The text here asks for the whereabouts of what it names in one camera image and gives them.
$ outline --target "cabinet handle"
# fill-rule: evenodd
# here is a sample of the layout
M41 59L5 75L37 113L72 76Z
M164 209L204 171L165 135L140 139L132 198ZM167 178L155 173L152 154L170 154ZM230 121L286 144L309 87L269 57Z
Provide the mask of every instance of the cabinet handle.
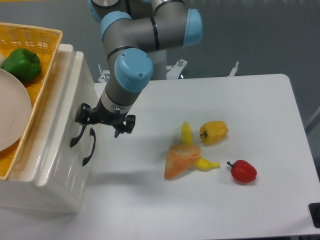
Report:
M86 126L87 125L83 124L79 136L76 136L76 137L71 139L70 148L74 147L80 141L80 139L82 138L82 135L84 134L84 132L86 130Z
M92 155L94 154L95 148L96 148L96 132L92 127L90 128L90 135L93 136L92 150L91 150L90 155L83 159L82 166L85 166L90 161L90 159L92 158Z

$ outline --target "metal bracket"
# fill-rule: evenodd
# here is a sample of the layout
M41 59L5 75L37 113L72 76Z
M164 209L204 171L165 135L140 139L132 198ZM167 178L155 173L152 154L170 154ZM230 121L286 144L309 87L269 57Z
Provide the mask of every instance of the metal bracket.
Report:
M237 71L238 71L238 65L239 65L239 62L237 61L237 62L235 63L234 68L232 68L232 70L231 70L231 72L230 72L230 74L229 74L228 77L234 77L234 76L236 75L236 73L237 73Z
M182 75L182 71L187 66L188 62L184 59L179 59L175 65L173 66L166 66L166 79L167 80L176 80L176 79L183 79L184 76ZM100 83L106 83L110 78L110 71L109 70L102 70L101 65L98 65L99 72L101 76L97 80Z

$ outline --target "yellow basket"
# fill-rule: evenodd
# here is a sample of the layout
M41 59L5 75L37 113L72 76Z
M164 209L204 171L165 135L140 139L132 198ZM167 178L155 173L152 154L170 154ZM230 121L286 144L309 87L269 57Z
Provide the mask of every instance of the yellow basket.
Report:
M0 53L7 58L17 48L25 48L37 54L41 74L31 83L24 83L29 93L32 112L21 138L10 147L0 151L0 180L7 180L14 164L21 157L23 145L39 111L39 102L46 87L53 60L62 39L62 31L0 22Z

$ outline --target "green bell pepper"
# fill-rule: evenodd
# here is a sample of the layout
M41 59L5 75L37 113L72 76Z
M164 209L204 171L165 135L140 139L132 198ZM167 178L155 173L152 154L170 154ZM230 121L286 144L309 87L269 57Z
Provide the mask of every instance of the green bell pepper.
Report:
M3 61L1 68L22 83L31 82L41 73L39 57L35 52L25 48L13 50Z

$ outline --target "robotic arm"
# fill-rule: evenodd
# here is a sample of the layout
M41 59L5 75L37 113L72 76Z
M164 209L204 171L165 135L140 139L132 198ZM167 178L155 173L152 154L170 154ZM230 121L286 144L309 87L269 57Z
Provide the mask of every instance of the robotic arm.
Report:
M141 0L144 5L150 6L149 2ZM127 113L154 72L147 53L198 43L203 35L202 19L198 10L187 9L182 0L152 0L152 16L138 19L131 16L129 0L88 3L94 19L101 20L110 78L97 106L83 103L75 121L83 131L89 124L113 126L117 138L130 134L135 126L136 117Z

